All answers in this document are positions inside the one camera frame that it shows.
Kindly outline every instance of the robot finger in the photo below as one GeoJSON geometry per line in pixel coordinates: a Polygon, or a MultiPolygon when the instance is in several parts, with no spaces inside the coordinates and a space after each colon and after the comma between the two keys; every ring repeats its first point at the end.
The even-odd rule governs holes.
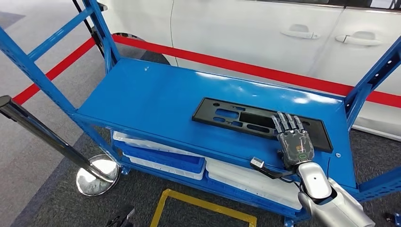
{"type": "Polygon", "coordinates": [[[299,128],[300,130],[304,130],[304,126],[302,125],[302,122],[301,122],[301,120],[298,118],[298,116],[295,116],[295,115],[294,115],[294,119],[295,119],[296,124],[298,125],[298,128],[299,128]]]}
{"type": "Polygon", "coordinates": [[[284,114],[283,114],[282,112],[280,112],[280,111],[278,111],[277,114],[278,114],[279,117],[280,117],[281,124],[282,124],[283,127],[284,127],[284,131],[288,131],[288,130],[289,130],[289,126],[288,126],[288,124],[287,124],[286,117],[285,117],[284,114]]]}
{"type": "Polygon", "coordinates": [[[282,133],[283,130],[281,129],[281,125],[280,125],[279,121],[277,120],[276,116],[273,115],[273,116],[271,117],[271,119],[273,120],[274,125],[276,126],[277,132],[278,132],[279,134],[282,133]]]}
{"type": "Polygon", "coordinates": [[[292,119],[291,115],[289,115],[288,113],[286,113],[286,116],[287,116],[287,118],[288,118],[288,123],[289,123],[289,125],[291,126],[291,129],[296,129],[295,122],[294,122],[294,120],[292,119]]]}

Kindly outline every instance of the stanchion post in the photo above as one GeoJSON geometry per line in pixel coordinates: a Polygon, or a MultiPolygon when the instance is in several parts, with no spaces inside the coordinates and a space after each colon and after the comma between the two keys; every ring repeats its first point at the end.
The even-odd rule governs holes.
{"type": "Polygon", "coordinates": [[[0,113],[17,122],[71,160],[74,164],[78,165],[81,170],[77,175],[77,186],[81,193],[88,196],[99,195],[116,184],[120,175],[120,168],[115,162],[110,160],[107,155],[95,156],[91,158],[91,160],[86,159],[25,108],[15,103],[10,96],[0,97],[0,113]]]}

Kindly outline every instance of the robotic hand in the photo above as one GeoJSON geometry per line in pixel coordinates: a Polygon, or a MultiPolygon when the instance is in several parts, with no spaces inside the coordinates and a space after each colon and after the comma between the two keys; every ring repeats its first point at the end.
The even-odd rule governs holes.
{"type": "MultiPolygon", "coordinates": [[[[289,173],[301,178],[298,199],[302,206],[327,227],[374,227],[375,223],[363,212],[361,204],[327,178],[320,165],[312,162],[314,148],[299,118],[281,112],[277,115],[272,119],[283,147],[280,155],[289,173]]],[[[269,174],[260,159],[253,158],[251,166],[274,179],[275,175],[269,174]]]]}

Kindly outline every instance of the car door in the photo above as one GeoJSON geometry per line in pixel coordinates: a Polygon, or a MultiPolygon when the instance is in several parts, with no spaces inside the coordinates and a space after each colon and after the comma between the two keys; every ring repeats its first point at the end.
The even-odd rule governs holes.
{"type": "MultiPolygon", "coordinates": [[[[400,11],[347,7],[310,76],[355,86],[400,37],[400,25],[400,11]]],[[[376,90],[399,96],[400,85],[399,67],[376,90]]],[[[354,128],[401,140],[400,115],[400,108],[366,102],[354,128]]]]}
{"type": "MultiPolygon", "coordinates": [[[[175,0],[173,46],[307,75],[342,11],[340,6],[262,0],[175,0]]],[[[249,77],[177,60],[180,67],[249,77]]]]}

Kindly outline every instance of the yellow floor marking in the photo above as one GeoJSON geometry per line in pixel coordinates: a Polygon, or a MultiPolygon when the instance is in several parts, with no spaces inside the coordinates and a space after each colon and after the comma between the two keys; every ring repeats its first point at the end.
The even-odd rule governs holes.
{"type": "Polygon", "coordinates": [[[239,212],[237,210],[233,210],[227,207],[223,207],[211,202],[206,202],[204,200],[200,200],[197,198],[194,198],[189,195],[185,195],[176,191],[173,191],[171,189],[166,189],[163,191],[162,196],[160,197],[159,204],[157,205],[155,214],[153,215],[152,223],[150,224],[150,227],[157,227],[159,224],[160,217],[162,216],[164,204],[166,203],[167,197],[172,197],[187,203],[190,203],[192,205],[202,207],[220,214],[225,214],[227,216],[245,221],[249,223],[249,227],[256,227],[256,220],[257,218],[255,216],[245,214],[242,212],[239,212]]]}

